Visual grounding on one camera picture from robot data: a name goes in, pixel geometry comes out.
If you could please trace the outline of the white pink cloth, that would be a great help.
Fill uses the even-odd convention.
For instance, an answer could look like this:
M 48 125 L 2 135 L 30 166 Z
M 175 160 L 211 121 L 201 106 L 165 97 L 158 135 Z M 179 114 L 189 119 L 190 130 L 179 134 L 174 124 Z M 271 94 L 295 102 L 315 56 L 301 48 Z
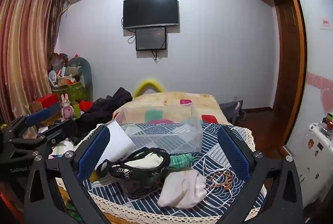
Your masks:
M 207 196 L 206 177 L 192 168 L 170 172 L 164 182 L 158 206 L 190 209 Z

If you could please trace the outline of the white paper sheet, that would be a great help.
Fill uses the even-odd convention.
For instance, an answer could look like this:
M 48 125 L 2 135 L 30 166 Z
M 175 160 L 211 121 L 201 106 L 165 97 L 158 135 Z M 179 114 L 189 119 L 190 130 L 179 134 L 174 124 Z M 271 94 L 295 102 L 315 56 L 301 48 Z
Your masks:
M 129 154 L 132 149 L 135 148 L 135 144 L 124 132 L 117 121 L 112 121 L 107 125 L 109 129 L 110 138 L 109 143 L 106 146 L 101 158 L 99 159 L 95 168 L 101 165 L 106 159 L 110 162 L 117 161 Z

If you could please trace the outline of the pink plush rabbit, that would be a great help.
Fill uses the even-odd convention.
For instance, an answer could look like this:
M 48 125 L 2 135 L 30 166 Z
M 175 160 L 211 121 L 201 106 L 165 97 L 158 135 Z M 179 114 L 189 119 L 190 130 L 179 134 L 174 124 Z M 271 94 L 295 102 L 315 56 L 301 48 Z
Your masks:
M 62 121 L 67 119 L 73 119 L 75 117 L 74 108 L 71 106 L 68 94 L 61 95 L 61 106 L 62 106 Z

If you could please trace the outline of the green knitted cloth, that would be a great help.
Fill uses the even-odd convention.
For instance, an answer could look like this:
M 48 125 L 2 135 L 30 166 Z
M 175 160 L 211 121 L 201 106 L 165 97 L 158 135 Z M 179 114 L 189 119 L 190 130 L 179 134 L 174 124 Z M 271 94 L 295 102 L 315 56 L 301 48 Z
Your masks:
M 191 153 L 181 153 L 179 155 L 170 156 L 170 164 L 168 165 L 168 170 L 179 170 L 185 167 L 189 167 L 194 161 L 194 157 Z

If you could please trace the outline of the brown wooden wardrobe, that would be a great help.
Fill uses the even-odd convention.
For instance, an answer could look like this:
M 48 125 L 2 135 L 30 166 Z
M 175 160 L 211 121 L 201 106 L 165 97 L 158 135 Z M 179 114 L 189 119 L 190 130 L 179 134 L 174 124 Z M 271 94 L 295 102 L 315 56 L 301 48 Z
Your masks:
M 307 44 L 299 0 L 269 0 L 275 21 L 276 84 L 267 130 L 271 147 L 286 145 L 300 110 L 305 86 Z

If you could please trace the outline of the small black wall monitor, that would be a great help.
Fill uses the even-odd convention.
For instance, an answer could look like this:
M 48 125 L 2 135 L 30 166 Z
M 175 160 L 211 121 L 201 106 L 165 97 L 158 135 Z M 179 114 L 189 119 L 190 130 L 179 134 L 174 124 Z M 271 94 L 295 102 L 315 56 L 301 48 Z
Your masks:
M 135 32 L 136 51 L 157 51 L 167 48 L 165 27 L 140 28 Z

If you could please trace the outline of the white sliding wardrobe door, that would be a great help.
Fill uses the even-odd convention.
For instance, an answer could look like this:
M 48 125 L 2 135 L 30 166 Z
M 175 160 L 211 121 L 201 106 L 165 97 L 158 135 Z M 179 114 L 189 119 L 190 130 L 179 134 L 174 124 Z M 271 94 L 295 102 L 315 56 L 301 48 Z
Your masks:
M 311 123 L 332 113 L 332 0 L 299 0 L 307 40 L 307 71 L 300 110 L 287 142 L 295 153 Z

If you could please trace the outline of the grey green plush cushion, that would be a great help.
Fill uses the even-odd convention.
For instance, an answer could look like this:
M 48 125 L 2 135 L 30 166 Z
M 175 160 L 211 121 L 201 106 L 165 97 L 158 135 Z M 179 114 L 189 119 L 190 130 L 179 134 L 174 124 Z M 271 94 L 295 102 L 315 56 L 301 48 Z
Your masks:
M 93 79 L 89 62 L 83 57 L 74 57 L 69 60 L 68 66 L 70 67 L 71 72 L 74 72 L 74 74 L 78 74 L 80 83 L 87 95 L 87 100 L 92 100 Z

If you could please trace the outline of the red box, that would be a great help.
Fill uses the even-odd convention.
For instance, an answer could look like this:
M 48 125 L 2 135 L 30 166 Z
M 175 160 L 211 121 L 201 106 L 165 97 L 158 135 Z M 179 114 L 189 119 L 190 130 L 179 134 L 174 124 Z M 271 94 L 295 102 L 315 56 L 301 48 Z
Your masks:
M 33 109 L 35 112 L 43 109 L 49 109 L 52 114 L 60 113 L 61 107 L 58 95 L 56 93 L 51 93 L 36 99 L 33 102 Z

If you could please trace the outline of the green cardboard box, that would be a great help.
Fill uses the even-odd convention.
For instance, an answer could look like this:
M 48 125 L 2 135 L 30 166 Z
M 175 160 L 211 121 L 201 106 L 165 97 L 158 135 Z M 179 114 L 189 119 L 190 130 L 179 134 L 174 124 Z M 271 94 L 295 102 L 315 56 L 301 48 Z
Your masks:
M 71 85 L 64 85 L 61 87 L 52 87 L 51 91 L 58 96 L 61 100 L 61 95 L 68 95 L 69 100 L 79 102 L 89 100 L 88 91 L 81 85 L 81 83 L 75 83 Z

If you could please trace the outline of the clear plastic storage box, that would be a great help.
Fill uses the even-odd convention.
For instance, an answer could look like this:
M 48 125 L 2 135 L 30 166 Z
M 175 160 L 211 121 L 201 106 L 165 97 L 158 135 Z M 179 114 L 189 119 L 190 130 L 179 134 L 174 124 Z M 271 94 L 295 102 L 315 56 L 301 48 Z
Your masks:
M 158 147 L 169 154 L 201 152 L 203 130 L 192 103 L 170 106 L 124 107 L 115 117 L 135 144 Z

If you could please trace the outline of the black clothes pile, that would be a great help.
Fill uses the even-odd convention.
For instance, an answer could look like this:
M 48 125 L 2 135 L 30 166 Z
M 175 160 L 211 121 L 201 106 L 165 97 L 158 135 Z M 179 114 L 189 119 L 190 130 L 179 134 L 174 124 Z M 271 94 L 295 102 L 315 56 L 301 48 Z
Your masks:
M 77 145 L 98 124 L 112 120 L 113 113 L 124 104 L 133 100 L 130 92 L 120 87 L 113 96 L 97 99 L 93 105 L 75 120 L 76 130 L 69 135 L 69 140 Z

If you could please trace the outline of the black and cream slipper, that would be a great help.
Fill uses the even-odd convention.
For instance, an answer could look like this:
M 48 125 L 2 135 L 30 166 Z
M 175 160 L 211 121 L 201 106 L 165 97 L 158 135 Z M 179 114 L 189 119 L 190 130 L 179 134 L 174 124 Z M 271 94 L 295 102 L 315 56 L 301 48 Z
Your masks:
M 109 174 L 119 179 L 143 181 L 163 173 L 169 165 L 170 155 L 164 149 L 143 147 L 125 160 L 105 159 L 97 166 L 96 173 L 99 177 Z

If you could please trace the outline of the white cabinet with stickers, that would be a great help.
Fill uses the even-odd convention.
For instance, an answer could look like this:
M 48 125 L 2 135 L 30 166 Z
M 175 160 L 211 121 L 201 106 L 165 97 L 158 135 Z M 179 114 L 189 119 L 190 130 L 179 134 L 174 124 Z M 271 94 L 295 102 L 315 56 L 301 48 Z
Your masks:
M 332 140 L 318 118 L 299 113 L 285 149 L 295 161 L 305 207 L 331 184 Z

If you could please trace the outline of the large black wall television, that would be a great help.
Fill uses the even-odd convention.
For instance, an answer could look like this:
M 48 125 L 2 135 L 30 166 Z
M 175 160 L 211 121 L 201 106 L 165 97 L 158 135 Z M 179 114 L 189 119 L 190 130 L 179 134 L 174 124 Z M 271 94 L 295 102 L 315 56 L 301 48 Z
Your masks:
M 178 0 L 125 0 L 122 24 L 124 29 L 178 26 Z

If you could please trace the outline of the blue white patterned tablecloth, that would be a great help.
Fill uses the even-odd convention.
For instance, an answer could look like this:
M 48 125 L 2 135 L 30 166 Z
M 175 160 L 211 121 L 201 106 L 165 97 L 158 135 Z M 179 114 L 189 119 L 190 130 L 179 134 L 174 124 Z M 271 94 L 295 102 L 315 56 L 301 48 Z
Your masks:
M 149 187 L 110 175 L 83 185 L 114 223 L 215 223 L 240 196 L 245 182 L 235 174 L 217 142 L 221 125 L 204 123 L 201 152 L 189 167 L 168 171 Z

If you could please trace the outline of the striped red gold curtain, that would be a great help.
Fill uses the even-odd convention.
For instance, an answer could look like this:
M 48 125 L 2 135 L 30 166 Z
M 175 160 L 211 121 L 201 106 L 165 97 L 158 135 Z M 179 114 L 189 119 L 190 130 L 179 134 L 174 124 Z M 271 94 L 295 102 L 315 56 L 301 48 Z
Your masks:
M 65 0 L 1 0 L 1 117 L 33 113 L 51 93 L 48 70 Z

